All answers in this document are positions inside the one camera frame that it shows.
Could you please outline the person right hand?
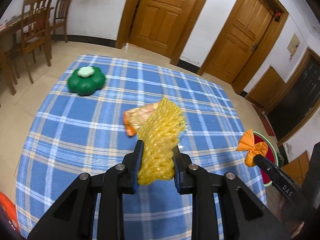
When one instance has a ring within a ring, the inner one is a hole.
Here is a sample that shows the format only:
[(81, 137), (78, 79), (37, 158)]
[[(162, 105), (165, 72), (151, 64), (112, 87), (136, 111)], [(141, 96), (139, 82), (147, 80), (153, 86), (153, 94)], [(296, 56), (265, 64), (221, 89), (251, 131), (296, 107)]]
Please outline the person right hand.
[(304, 222), (298, 218), (291, 204), (276, 190), (274, 186), (266, 189), (267, 205), (273, 215), (283, 224), (291, 238), (298, 235)]

